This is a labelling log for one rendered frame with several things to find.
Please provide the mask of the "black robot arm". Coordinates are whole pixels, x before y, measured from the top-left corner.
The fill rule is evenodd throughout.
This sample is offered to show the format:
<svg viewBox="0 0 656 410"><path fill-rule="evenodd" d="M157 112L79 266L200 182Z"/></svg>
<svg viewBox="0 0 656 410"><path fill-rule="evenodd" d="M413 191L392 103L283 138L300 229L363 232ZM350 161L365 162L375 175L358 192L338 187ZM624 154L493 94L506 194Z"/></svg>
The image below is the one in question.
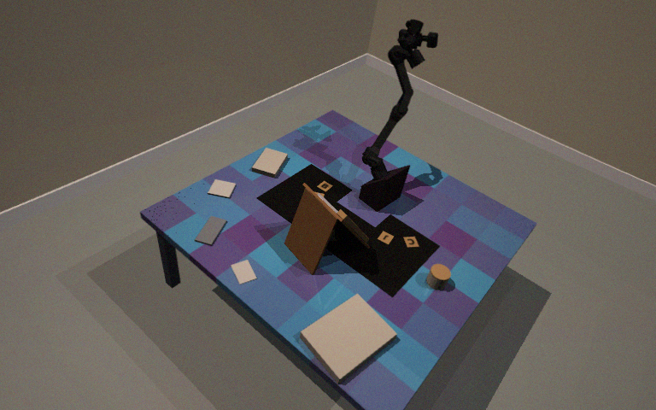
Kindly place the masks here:
<svg viewBox="0 0 656 410"><path fill-rule="evenodd" d="M409 30L407 35L412 34L413 36L420 37L423 23L424 22L419 20L408 20L406 22L407 30ZM373 146L371 148L366 147L365 152L362 154L362 161L371 167L370 169L374 180L382 179L390 174L387 172L383 159L378 157L379 151L397 122L399 122L407 113L407 105L410 103L413 96L413 88L408 78L404 61L407 58L411 69L413 69L425 60L418 49L413 50L416 46L415 38L405 38L404 35L402 35L397 40L400 45L395 45L389 50L389 59L395 67L403 94L401 94L397 104L392 108L389 120L384 126L384 129L378 135Z"/></svg>

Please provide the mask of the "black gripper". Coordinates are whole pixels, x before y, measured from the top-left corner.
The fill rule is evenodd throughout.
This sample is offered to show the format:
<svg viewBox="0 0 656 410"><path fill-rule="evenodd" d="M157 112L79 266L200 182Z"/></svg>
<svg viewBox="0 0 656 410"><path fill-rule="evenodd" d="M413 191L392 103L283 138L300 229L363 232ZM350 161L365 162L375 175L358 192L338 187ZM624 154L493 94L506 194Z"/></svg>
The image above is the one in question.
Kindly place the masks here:
<svg viewBox="0 0 656 410"><path fill-rule="evenodd" d="M427 35L427 36L422 36L422 33L421 33L421 34L420 34L420 37L418 37L418 36L413 36L412 34L408 34L408 35L407 35L407 32L409 32L409 30L403 30L403 29L400 30L400 31L399 31L399 37L402 36L402 35L404 35L405 38L408 38L408 37L413 37L413 38L415 38L415 40L416 40L416 46L415 46L414 49L417 49L417 46L420 47L422 41L427 42L427 43L426 43L426 46L427 46L428 48L435 48L435 47L437 47L437 43L438 43L438 33L437 33L437 32L428 32L428 35Z"/></svg>

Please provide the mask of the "grey flat rectangular tile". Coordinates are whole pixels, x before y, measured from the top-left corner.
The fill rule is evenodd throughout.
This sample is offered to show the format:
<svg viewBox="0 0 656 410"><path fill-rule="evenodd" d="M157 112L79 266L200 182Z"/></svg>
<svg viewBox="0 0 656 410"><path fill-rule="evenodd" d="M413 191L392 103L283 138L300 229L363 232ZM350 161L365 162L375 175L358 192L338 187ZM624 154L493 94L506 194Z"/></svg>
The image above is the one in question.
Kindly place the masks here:
<svg viewBox="0 0 656 410"><path fill-rule="evenodd" d="M227 220L210 216L204 227L197 235L195 241L211 246L215 238L225 226L226 222Z"/></svg>

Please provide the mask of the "grey cylinder with orange top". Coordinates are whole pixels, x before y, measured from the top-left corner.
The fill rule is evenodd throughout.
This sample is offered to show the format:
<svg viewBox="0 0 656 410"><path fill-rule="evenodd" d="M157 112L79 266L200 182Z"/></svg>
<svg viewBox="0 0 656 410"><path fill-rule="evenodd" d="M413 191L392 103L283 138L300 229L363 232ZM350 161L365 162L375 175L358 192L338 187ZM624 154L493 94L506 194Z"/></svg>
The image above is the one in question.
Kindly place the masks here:
<svg viewBox="0 0 656 410"><path fill-rule="evenodd" d="M433 290L443 290L450 277L451 272L448 267L443 264L435 264L427 276L427 283Z"/></svg>

